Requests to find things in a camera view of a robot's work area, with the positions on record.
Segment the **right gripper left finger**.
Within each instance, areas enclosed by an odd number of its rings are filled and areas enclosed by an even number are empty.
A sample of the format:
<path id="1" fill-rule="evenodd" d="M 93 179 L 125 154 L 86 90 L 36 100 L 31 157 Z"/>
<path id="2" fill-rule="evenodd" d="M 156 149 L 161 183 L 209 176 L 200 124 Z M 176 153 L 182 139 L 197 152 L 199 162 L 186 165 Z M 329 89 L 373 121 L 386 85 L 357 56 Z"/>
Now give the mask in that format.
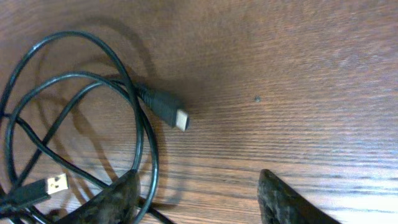
<path id="1" fill-rule="evenodd" d="M 126 224 L 137 213 L 139 176 L 130 170 L 58 224 Z"/>

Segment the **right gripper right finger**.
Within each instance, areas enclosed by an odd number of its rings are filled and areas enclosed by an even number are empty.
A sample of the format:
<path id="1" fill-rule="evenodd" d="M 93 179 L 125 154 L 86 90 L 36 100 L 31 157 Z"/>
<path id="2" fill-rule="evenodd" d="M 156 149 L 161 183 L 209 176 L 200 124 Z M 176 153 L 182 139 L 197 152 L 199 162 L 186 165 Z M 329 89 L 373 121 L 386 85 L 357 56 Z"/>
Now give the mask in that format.
<path id="1" fill-rule="evenodd" d="M 263 223 L 339 224 L 269 169 L 261 170 L 257 192 Z"/>

